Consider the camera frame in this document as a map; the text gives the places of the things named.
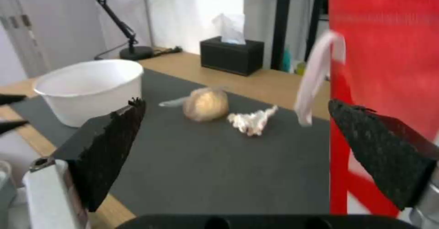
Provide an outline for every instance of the door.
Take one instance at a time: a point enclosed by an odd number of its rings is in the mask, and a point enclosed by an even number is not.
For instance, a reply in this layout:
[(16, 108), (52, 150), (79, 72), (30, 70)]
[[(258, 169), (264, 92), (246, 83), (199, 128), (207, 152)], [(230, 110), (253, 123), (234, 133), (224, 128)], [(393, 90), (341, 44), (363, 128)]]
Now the door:
[(93, 60), (105, 51), (95, 0), (19, 1), (50, 70)]
[[(18, 0), (0, 0), (0, 21), (27, 76), (36, 77), (46, 73), (48, 68), (33, 38), (32, 25)], [(17, 65), (17, 63), (3, 63), (3, 65)], [(20, 68), (8, 67), (6, 70), (17, 71)]]

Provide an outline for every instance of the red fabric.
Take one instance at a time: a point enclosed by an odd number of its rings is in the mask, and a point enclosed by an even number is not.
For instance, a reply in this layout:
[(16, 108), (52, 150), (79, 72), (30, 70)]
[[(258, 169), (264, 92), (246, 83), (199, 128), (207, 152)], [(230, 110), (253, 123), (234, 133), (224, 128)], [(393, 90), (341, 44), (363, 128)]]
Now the red fabric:
[[(439, 0), (329, 0), (329, 24), (346, 43), (345, 64), (331, 65), (331, 96), (399, 118), (432, 140), (439, 129)], [(332, 123), (331, 211), (347, 212), (349, 190), (372, 213), (396, 216), (384, 196), (349, 173), (348, 156)]]

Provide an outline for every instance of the lamp base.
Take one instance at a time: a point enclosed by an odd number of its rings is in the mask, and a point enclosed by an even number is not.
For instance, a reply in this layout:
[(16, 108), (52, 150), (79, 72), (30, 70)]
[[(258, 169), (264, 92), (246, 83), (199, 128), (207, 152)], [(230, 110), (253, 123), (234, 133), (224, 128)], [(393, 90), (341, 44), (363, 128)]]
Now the lamp base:
[(125, 60), (141, 60), (151, 58), (154, 51), (148, 46), (134, 46), (134, 52), (130, 52), (129, 48), (122, 49), (119, 52), (119, 57)]

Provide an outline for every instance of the door hinge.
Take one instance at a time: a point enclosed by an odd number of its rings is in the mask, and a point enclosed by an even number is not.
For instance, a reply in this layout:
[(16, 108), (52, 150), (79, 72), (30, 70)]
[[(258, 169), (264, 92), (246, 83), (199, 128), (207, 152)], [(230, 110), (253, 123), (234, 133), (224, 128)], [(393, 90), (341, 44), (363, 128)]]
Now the door hinge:
[(13, 28), (19, 28), (19, 22), (17, 21), (17, 19), (15, 19), (14, 16), (9, 16), (9, 20), (11, 21), (12, 27)]
[(32, 26), (32, 24), (30, 23), (30, 20), (29, 20), (29, 16), (27, 16), (26, 14), (22, 14), (22, 21), (26, 27)]
[(9, 29), (9, 23), (8, 23), (8, 20), (5, 17), (0, 16), (0, 23), (3, 25), (5, 30)]

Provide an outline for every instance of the crumpled paper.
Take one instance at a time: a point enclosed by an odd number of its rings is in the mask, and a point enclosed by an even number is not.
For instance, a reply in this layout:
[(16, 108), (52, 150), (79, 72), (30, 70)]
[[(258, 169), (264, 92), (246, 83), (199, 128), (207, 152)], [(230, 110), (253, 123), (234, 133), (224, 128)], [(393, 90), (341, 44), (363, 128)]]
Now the crumpled paper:
[(234, 128), (239, 129), (241, 133), (248, 136), (262, 135), (262, 131), (267, 125), (268, 118), (273, 116), (277, 111), (277, 106), (268, 108), (264, 111), (258, 110), (250, 114), (234, 114), (227, 116), (227, 120), (232, 123)]
[(244, 38), (244, 22), (246, 16), (243, 14), (224, 14), (215, 17), (212, 22), (221, 32), (221, 42), (231, 44), (246, 44)]

